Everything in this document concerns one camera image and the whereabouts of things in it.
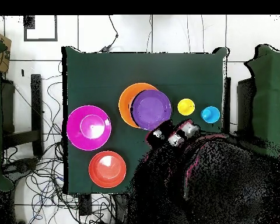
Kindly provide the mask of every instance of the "orange plate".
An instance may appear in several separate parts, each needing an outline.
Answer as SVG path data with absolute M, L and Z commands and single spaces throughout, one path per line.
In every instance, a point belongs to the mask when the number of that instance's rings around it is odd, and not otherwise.
M 136 125 L 136 123 L 133 121 L 131 117 L 130 107 L 133 99 L 138 93 L 140 93 L 143 90 L 149 90 L 149 89 L 157 90 L 157 88 L 155 88 L 154 86 L 148 83 L 139 82 L 127 87 L 121 94 L 118 102 L 118 108 L 122 119 L 128 125 L 135 128 L 140 128 Z
M 127 172 L 124 159 L 113 151 L 97 153 L 89 163 L 89 176 L 94 183 L 103 188 L 119 185 Z

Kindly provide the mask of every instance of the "purple plate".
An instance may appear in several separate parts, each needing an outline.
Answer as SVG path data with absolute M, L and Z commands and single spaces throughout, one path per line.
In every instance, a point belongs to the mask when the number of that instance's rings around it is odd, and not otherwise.
M 69 116 L 66 125 L 68 139 L 73 146 L 84 151 L 102 147 L 111 134 L 108 115 L 96 106 L 82 106 Z
M 152 131 L 170 119 L 171 104 L 168 97 L 157 90 L 146 90 L 132 102 L 131 115 L 142 129 Z

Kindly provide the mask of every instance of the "magenta plate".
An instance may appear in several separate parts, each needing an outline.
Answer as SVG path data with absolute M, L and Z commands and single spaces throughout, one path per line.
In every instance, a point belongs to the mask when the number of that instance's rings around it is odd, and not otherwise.
M 68 116 L 66 128 L 68 139 L 73 146 L 84 151 L 102 147 L 111 134 L 108 115 L 96 106 L 75 109 Z

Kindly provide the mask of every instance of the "black frame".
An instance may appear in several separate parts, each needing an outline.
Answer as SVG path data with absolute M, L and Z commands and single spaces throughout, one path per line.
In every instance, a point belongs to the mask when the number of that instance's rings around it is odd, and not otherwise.
M 3 148 L 32 142 L 33 155 L 42 156 L 43 148 L 43 109 L 41 96 L 41 75 L 31 74 L 31 131 L 3 135 Z

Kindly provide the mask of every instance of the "plate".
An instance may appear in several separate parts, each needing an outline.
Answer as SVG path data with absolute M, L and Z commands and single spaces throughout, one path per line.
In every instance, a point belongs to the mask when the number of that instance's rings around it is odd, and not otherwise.
M 84 151 L 102 147 L 110 137 L 111 121 L 99 107 L 82 106 L 75 109 L 66 124 L 68 139 Z
M 139 127 L 152 131 L 162 122 L 170 119 L 170 100 L 160 91 L 143 91 L 133 100 L 131 115 Z
M 97 153 L 89 163 L 89 176 L 99 187 L 119 185 L 127 172 L 124 159 L 113 151 Z
M 127 87 L 119 98 L 118 108 L 119 108 L 121 118 L 124 120 L 124 122 L 126 122 L 128 125 L 132 127 L 139 128 L 131 117 L 131 112 L 130 112 L 131 103 L 133 99 L 136 97 L 136 95 L 148 89 L 157 90 L 157 88 L 145 82 L 135 83 Z

